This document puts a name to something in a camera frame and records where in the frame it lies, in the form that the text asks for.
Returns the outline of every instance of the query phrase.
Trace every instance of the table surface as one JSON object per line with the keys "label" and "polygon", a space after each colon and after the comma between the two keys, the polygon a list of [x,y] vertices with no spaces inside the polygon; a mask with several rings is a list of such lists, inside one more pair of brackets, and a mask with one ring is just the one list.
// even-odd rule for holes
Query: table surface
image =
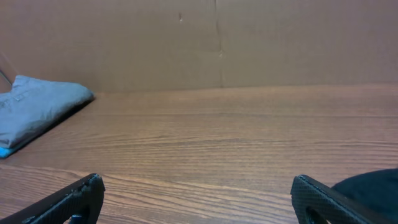
{"label": "table surface", "polygon": [[96,172],[98,223],[297,223],[295,175],[397,167],[397,112],[398,85],[98,93],[0,161],[0,218]]}

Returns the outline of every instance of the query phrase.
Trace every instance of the cardboard wall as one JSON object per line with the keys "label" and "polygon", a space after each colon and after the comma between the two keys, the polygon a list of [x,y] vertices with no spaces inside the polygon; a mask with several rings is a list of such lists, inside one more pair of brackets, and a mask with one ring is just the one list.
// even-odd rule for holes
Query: cardboard wall
{"label": "cardboard wall", "polygon": [[396,82],[397,9],[395,0],[2,0],[0,50],[20,74],[94,91]]}

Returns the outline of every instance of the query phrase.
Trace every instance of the gray cloth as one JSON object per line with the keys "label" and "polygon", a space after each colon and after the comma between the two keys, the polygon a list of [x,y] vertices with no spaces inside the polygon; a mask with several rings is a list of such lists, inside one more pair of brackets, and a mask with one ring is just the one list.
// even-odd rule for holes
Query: gray cloth
{"label": "gray cloth", "polygon": [[0,94],[0,147],[12,148],[50,126],[73,107],[93,99],[77,83],[18,75],[12,90]]}

